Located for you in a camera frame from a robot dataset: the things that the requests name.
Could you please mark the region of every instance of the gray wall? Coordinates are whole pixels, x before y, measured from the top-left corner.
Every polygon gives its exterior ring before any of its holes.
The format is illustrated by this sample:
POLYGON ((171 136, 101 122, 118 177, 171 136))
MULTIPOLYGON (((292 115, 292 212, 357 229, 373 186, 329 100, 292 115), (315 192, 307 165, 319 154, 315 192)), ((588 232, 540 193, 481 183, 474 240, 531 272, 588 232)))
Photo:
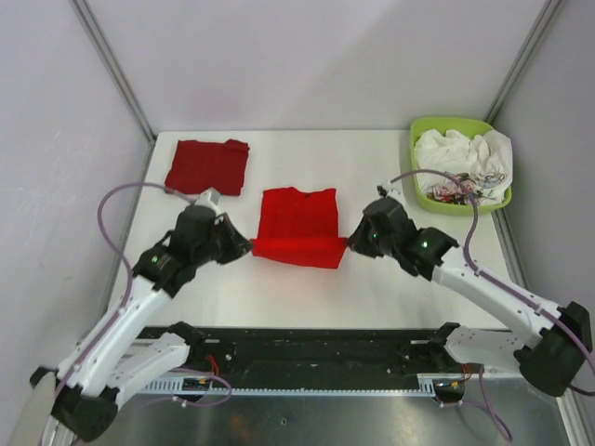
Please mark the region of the gray wall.
MULTIPOLYGON (((28 379, 99 315, 113 255, 100 197, 139 178, 147 146, 68 2, 3 2, 0 14, 0 444, 28 379)), ((114 200, 118 238, 131 196, 114 200)))
MULTIPOLYGON (((508 216, 528 280, 547 298, 586 306, 591 322, 595 320, 594 23, 595 2, 567 2, 496 122, 514 143, 515 185, 508 216)), ((586 367, 579 383, 595 389, 586 367)), ((595 419, 593 399, 588 405, 595 419)))
POLYGON ((155 130, 482 118, 544 0, 90 0, 155 130))

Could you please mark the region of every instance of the dark red folded cloth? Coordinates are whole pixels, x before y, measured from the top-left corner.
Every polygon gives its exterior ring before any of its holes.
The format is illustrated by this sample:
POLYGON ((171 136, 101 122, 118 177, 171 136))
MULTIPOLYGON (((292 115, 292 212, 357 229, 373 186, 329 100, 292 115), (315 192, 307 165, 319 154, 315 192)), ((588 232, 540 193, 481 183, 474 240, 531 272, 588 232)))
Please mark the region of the dark red folded cloth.
POLYGON ((265 190, 254 256, 298 265, 337 269, 346 248, 338 236, 337 190, 265 190))
POLYGON ((242 141, 179 141, 165 185, 196 194, 215 188, 223 195, 240 195, 250 147, 242 141))

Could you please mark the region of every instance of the white cloth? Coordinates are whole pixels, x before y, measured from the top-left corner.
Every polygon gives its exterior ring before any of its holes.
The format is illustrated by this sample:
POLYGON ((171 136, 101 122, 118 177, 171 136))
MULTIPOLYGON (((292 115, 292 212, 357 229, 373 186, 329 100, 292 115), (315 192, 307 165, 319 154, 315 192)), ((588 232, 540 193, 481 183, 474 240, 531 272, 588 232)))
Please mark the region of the white cloth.
MULTIPOLYGON (((415 152, 420 168, 458 177, 466 190, 473 192, 478 204, 502 203, 504 192, 512 183, 512 145, 507 136, 495 130, 473 139, 456 130, 447 130, 444 135, 428 130, 419 137, 415 152)), ((468 203, 463 191, 446 178, 419 174, 417 181, 433 200, 468 203)))

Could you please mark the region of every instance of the gray floor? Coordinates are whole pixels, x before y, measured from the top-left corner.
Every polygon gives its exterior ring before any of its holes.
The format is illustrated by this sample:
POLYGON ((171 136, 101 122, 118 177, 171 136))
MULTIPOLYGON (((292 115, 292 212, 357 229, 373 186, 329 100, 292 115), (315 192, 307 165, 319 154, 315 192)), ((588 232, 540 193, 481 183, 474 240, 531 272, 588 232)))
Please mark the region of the gray floor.
MULTIPOLYGON (((522 380, 488 382, 498 414, 522 446, 564 446, 554 399, 522 380)), ((444 408, 426 398, 236 397, 209 409, 165 401, 144 408, 137 396, 95 446, 471 446, 505 445, 488 415, 444 408)), ((480 401, 477 381, 466 400, 480 401)))

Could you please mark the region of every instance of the green laundry basket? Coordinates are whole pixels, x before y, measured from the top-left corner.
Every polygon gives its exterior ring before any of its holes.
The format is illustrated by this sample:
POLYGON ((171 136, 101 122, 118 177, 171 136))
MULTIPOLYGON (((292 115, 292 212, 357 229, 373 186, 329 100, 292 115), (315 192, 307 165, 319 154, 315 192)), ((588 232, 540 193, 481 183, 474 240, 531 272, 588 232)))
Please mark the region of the green laundry basket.
MULTIPOLYGON (((440 133, 444 134, 446 130, 454 129, 461 132, 468 138, 473 138, 476 135, 483 135, 493 129, 491 125, 484 121, 478 121, 468 118, 457 118, 455 116, 428 116, 415 120, 411 124, 411 165, 414 169, 418 169, 419 165, 416 160, 415 146, 419 136, 427 130, 435 128, 440 133)), ((472 216, 473 207, 470 204, 452 204, 435 202, 428 198, 419 188, 419 182, 414 177, 414 184, 416 187, 416 196, 419 205, 430 212, 438 214, 448 214, 451 216, 472 216)), ((478 206, 480 214, 489 214, 496 209, 501 209, 510 203, 512 199, 512 187, 506 189, 504 192, 504 201, 499 204, 490 204, 486 206, 478 206)))

